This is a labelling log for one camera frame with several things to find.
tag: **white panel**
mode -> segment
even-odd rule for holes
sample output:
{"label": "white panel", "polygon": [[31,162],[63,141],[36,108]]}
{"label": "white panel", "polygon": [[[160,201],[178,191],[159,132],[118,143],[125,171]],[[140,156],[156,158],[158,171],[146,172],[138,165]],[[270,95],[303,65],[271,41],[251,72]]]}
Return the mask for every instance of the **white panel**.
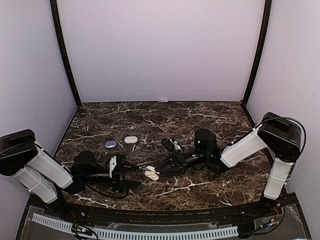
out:
{"label": "white panel", "polygon": [[240,101],[264,0],[60,0],[83,102]]}
{"label": "white panel", "polygon": [[[50,1],[0,3],[0,136],[32,129],[53,153],[76,110],[55,34]],[[14,239],[29,193],[0,176],[1,239]]]}
{"label": "white panel", "polygon": [[320,239],[320,1],[272,4],[248,109],[257,122],[274,112],[305,125],[306,149],[287,189],[296,192],[312,238]]}

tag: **black marble surface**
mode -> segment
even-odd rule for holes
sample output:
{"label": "black marble surface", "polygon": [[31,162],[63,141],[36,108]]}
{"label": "black marble surface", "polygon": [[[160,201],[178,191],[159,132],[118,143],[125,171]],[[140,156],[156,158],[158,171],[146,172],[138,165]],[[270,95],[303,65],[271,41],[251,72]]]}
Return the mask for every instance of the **black marble surface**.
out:
{"label": "black marble surface", "polygon": [[[174,137],[186,152],[192,151],[194,133],[207,128],[217,136],[218,147],[249,131],[250,123],[236,102],[122,102],[86,103],[74,117],[57,151],[56,158],[71,167],[81,151],[94,152],[102,166],[116,153],[139,166],[126,177],[142,181],[125,199],[103,197],[90,189],[75,195],[64,193],[68,202],[125,210],[194,210],[255,202],[268,180],[270,163],[260,151],[226,173],[216,175],[199,165],[182,176],[152,181],[144,175],[146,166],[160,164],[168,155],[161,139]],[[124,143],[137,136],[136,144]],[[118,147],[108,150],[107,139]],[[113,194],[109,187],[95,188]]]}

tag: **black frame post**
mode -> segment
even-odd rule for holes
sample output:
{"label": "black frame post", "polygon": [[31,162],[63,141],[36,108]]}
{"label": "black frame post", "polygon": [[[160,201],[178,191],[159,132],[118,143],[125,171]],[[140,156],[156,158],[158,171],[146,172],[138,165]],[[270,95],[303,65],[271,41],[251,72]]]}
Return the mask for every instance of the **black frame post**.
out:
{"label": "black frame post", "polygon": [[254,56],[254,60],[253,60],[253,65],[252,65],[249,81],[246,86],[243,100],[241,101],[241,105],[243,105],[244,107],[246,107],[248,104],[250,94],[252,92],[252,89],[254,87],[254,83],[256,80],[262,52],[263,52],[264,45],[265,45],[266,35],[267,35],[267,29],[268,29],[270,12],[271,12],[271,4],[272,4],[272,0],[265,0],[259,40],[258,40],[258,44],[257,44],[256,51],[255,51],[255,56]]}
{"label": "black frame post", "polygon": [[75,100],[77,107],[79,108],[82,103],[81,103],[81,99],[80,99],[80,96],[79,96],[79,93],[77,90],[74,76],[72,74],[72,70],[71,70],[71,66],[70,66],[70,62],[69,62],[69,58],[68,58],[68,54],[67,54],[65,40],[64,40],[64,36],[63,36],[62,28],[61,28],[57,0],[50,0],[50,5],[51,5],[52,18],[53,18],[53,23],[54,23],[54,28],[55,28],[55,34],[56,34],[56,38],[58,41],[65,73],[66,73],[66,76],[69,81],[69,85],[70,85],[70,88],[71,88],[71,91],[73,94],[73,98]]}

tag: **marble tabletop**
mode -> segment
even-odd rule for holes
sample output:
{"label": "marble tabletop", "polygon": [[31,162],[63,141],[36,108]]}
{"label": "marble tabletop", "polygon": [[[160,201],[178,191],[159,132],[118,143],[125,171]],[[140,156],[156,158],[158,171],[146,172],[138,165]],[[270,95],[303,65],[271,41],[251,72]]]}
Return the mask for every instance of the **marble tabletop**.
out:
{"label": "marble tabletop", "polygon": [[[85,103],[76,113],[57,151],[56,158],[71,167],[82,151],[94,152],[102,166],[115,154],[126,155],[139,169],[126,173],[127,179],[142,184],[129,191],[125,199],[103,197],[90,189],[75,195],[64,193],[70,203],[123,210],[196,210],[232,206],[258,201],[270,172],[263,151],[243,160],[223,174],[204,165],[190,168],[184,175],[152,181],[144,175],[146,166],[157,166],[167,156],[161,139],[174,137],[186,152],[192,151],[194,133],[207,128],[217,136],[218,147],[241,137],[251,129],[236,102],[114,102]],[[136,144],[124,138],[137,136]],[[118,147],[108,150],[107,139]],[[94,186],[113,194],[105,185]]]}

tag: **wall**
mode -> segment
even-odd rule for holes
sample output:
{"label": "wall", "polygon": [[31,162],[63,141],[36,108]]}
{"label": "wall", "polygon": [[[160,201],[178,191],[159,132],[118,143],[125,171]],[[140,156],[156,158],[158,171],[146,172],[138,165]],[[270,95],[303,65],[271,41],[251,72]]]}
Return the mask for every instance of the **wall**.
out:
{"label": "wall", "polygon": [[265,47],[248,109],[305,125],[307,145],[287,189],[296,192],[313,239],[320,239],[320,2],[273,1]]}
{"label": "wall", "polygon": [[[32,129],[53,153],[76,111],[61,60],[50,1],[2,0],[0,136]],[[15,239],[29,193],[0,176],[1,239]]]}
{"label": "wall", "polygon": [[240,101],[264,2],[58,1],[82,101]]}

